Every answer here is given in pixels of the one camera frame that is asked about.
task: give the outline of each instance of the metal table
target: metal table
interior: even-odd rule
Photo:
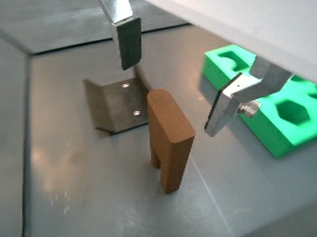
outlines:
[[[203,132],[215,96],[203,53],[227,44],[193,27],[141,38],[146,80],[171,92],[196,131],[169,195],[149,165],[146,126],[116,135],[92,128],[82,80],[132,76],[114,44],[33,57],[26,236],[315,236],[317,144],[274,160],[240,120],[215,138]]]

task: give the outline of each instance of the white panel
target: white panel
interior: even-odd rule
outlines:
[[[317,82],[317,1],[145,1]]]

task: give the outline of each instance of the wooden block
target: wooden block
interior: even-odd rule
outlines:
[[[177,190],[191,151],[193,129],[171,94],[161,89],[146,95],[151,163],[160,168],[165,193]]]

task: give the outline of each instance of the gray metal surface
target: gray metal surface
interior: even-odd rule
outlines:
[[[142,31],[185,23],[142,0],[129,3]],[[31,53],[110,38],[97,0],[1,0],[0,29]]]
[[[25,55],[0,38],[0,236],[22,233]]]
[[[274,160],[237,119],[215,138],[204,134],[215,91],[200,78],[203,52],[225,44],[193,27],[142,36],[145,78],[196,131],[171,195],[149,165],[146,127],[114,136],[92,128],[81,80],[130,77],[113,43],[33,59],[27,236],[315,236],[317,144]]]

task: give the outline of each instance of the green 3d printed part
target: green 3d printed part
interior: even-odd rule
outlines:
[[[216,90],[239,72],[249,76],[255,55],[236,45],[204,55],[203,75]],[[294,75],[278,93],[258,101],[262,107],[256,115],[240,118],[274,158],[279,158],[317,138],[317,85]]]

